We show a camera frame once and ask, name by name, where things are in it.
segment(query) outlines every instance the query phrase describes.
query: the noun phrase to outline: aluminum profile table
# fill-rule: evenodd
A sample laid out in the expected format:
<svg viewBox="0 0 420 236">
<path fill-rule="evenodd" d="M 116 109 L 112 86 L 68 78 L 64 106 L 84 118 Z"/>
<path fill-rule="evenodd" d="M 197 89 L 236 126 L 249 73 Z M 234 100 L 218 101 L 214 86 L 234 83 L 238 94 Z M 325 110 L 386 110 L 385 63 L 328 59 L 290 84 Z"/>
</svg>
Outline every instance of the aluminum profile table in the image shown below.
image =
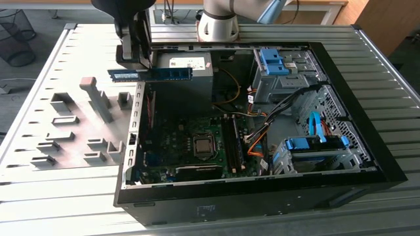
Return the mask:
<svg viewBox="0 0 420 236">
<path fill-rule="evenodd" d="M 196 30 L 153 26 L 152 38 L 194 41 Z M 324 43 L 409 180 L 332 210 L 145 229 L 112 206 L 116 165 L 4 172 L 16 160 L 9 149 L 22 141 L 25 116 L 52 76 L 78 71 L 105 87 L 106 69 L 118 68 L 113 26 L 68 25 L 0 147 L 0 232 L 8 232 L 1 235 L 420 235 L 420 99 L 364 32 L 346 26 L 242 25 L 241 40 Z"/>
</svg>

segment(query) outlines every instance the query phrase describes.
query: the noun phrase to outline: wire mesh trash bin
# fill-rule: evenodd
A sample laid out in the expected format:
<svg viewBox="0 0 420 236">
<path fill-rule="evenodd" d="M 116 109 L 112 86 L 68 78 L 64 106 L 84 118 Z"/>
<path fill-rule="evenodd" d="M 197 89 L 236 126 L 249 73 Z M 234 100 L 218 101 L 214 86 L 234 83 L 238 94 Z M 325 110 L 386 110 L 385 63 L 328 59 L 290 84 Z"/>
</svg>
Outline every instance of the wire mesh trash bin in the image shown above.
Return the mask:
<svg viewBox="0 0 420 236">
<path fill-rule="evenodd" d="M 13 67 L 30 64 L 34 53 L 14 23 L 0 22 L 0 58 Z"/>
<path fill-rule="evenodd" d="M 37 35 L 21 9 L 0 9 L 0 23 L 13 23 L 17 25 L 25 40 L 33 39 Z"/>
</svg>

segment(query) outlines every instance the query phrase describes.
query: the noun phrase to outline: sticker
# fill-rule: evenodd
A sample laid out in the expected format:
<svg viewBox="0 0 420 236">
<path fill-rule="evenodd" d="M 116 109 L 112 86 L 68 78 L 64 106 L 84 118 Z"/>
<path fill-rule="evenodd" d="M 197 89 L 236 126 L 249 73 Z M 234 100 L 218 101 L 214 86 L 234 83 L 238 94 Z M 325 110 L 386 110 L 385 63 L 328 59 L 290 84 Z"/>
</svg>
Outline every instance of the sticker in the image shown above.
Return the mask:
<svg viewBox="0 0 420 236">
<path fill-rule="evenodd" d="M 264 170 L 268 169 L 268 163 L 264 161 L 264 159 L 261 159 L 260 165 L 261 165 L 261 167 L 264 168 Z"/>
<path fill-rule="evenodd" d="M 253 104 L 253 96 L 248 95 L 248 102 Z"/>
<path fill-rule="evenodd" d="M 129 74 L 113 74 L 113 77 L 116 79 L 130 79 L 130 78 L 138 78 L 137 73 L 129 73 Z"/>
<path fill-rule="evenodd" d="M 190 67 L 192 70 L 205 70 L 204 58 L 170 58 L 169 68 Z"/>
<path fill-rule="evenodd" d="M 216 213 L 216 205 L 197 206 L 197 216 L 210 217 Z"/>
<path fill-rule="evenodd" d="M 285 65 L 286 67 L 293 67 L 293 68 L 297 68 L 297 66 L 296 66 L 294 62 L 292 62 L 292 63 L 284 63 L 284 65 Z"/>
</svg>

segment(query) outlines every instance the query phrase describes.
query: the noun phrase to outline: ram slot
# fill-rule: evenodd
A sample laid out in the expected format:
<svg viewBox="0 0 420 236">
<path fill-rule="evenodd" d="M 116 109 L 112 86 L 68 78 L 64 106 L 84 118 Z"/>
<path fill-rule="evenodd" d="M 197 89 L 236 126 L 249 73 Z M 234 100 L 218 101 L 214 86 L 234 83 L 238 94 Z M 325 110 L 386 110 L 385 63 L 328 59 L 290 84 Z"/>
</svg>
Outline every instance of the ram slot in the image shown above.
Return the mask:
<svg viewBox="0 0 420 236">
<path fill-rule="evenodd" d="M 232 117 L 221 119 L 221 133 L 224 140 L 224 150 L 228 162 L 228 171 L 240 172 L 244 167 L 242 145 L 238 136 L 236 120 Z"/>
</svg>

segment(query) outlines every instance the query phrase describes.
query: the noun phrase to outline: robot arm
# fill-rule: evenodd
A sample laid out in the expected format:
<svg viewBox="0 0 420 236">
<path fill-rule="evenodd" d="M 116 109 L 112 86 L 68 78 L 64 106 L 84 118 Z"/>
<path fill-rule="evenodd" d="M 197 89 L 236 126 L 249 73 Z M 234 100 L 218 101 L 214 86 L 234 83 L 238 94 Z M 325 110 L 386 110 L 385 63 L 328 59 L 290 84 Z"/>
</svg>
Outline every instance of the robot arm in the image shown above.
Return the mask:
<svg viewBox="0 0 420 236">
<path fill-rule="evenodd" d="M 116 61 L 126 69 L 148 70 L 150 65 L 150 28 L 148 8 L 156 0 L 90 0 L 92 5 L 114 19 L 117 36 Z M 234 41 L 238 36 L 236 15 L 258 23 L 272 23 L 290 0 L 204 0 L 198 40 Z"/>
<path fill-rule="evenodd" d="M 156 0 L 90 0 L 92 5 L 114 19 L 116 61 L 128 69 L 150 68 L 150 28 L 148 8 Z"/>
<path fill-rule="evenodd" d="M 198 39 L 209 42 L 234 41 L 238 36 L 236 15 L 270 24 L 290 0 L 204 0 Z"/>
</svg>

